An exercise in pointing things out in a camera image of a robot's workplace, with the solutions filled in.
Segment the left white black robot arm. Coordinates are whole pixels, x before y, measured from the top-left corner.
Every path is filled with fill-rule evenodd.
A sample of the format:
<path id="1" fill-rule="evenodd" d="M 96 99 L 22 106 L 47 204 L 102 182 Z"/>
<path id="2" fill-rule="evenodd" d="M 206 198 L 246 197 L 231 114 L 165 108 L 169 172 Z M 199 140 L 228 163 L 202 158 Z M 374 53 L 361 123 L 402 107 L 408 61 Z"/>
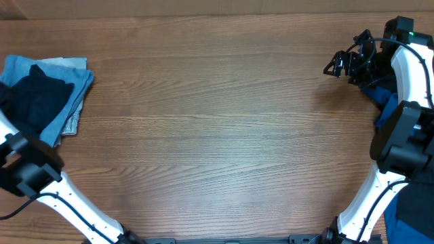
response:
<path id="1" fill-rule="evenodd" d="M 1 188 L 28 201 L 7 220 L 34 201 L 56 211 L 89 243 L 143 243 L 118 221 L 98 209 L 62 170 L 64 162 L 45 142 L 24 135 L 1 114 Z"/>

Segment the dark navy t-shirt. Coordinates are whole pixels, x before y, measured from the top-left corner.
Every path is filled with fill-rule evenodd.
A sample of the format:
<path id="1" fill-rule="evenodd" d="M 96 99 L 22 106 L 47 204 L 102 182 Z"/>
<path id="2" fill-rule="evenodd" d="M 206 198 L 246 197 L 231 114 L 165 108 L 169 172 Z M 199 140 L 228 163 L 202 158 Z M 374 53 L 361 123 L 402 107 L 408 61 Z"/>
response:
<path id="1" fill-rule="evenodd" d="M 38 137 L 66 106 L 74 85 L 48 77 L 38 65 L 15 85 L 1 84 L 1 110 L 14 127 Z"/>

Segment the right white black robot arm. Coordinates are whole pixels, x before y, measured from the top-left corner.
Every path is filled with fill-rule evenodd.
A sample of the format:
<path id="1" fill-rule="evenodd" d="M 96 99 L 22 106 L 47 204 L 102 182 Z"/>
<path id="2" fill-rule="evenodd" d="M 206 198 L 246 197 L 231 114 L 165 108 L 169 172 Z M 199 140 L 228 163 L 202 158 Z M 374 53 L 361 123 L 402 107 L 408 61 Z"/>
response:
<path id="1" fill-rule="evenodd" d="M 336 52 L 324 74 L 346 75 L 361 89 L 387 81 L 397 90 L 397 107 L 372 139 L 368 177 L 317 243 L 371 243 L 372 227 L 395 195 L 433 167 L 432 36 L 387 25 L 379 39 L 365 30 L 353 40 L 358 52 Z"/>

